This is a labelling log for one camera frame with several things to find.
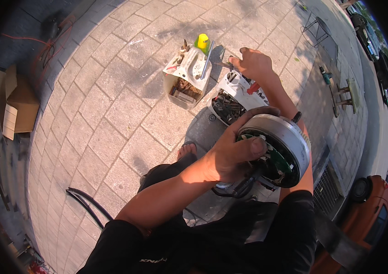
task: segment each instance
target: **cardboard box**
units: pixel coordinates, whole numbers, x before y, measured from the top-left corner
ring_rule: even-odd
[[[5,137],[13,140],[15,133],[32,132],[39,106],[26,77],[16,74],[16,65],[0,71],[0,125]]]

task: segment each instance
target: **yellow bottle cap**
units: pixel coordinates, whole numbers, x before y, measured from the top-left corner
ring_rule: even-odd
[[[208,36],[207,36],[206,34],[202,33],[201,35],[198,36],[198,44],[197,44],[197,47],[198,47],[199,49],[205,49],[208,40],[209,40]]]

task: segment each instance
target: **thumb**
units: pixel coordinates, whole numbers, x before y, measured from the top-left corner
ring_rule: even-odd
[[[266,151],[266,142],[260,137],[252,137],[232,144],[229,150],[229,159],[233,163],[253,161],[263,156]]]
[[[232,63],[232,65],[236,66],[237,68],[241,68],[241,65],[240,65],[241,60],[240,59],[231,56],[227,60],[228,60],[228,62]]]

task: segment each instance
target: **orange car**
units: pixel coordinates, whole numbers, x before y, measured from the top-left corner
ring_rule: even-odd
[[[380,175],[360,178],[350,190],[353,201],[340,227],[351,240],[366,249],[377,243],[388,217],[388,183]],[[316,255],[311,274],[335,274],[342,266],[325,249]]]

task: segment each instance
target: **hand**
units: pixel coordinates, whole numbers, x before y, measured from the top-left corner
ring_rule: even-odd
[[[275,75],[272,69],[272,59],[267,55],[247,47],[240,48],[240,52],[243,54],[243,60],[229,57],[228,61],[247,78],[260,82],[270,75]]]
[[[279,116],[280,112],[275,107],[257,107],[247,111],[224,131],[213,148],[199,160],[205,181],[236,182],[243,177],[247,161],[259,159],[265,154],[267,145],[260,137],[236,142],[240,128],[262,113]]]

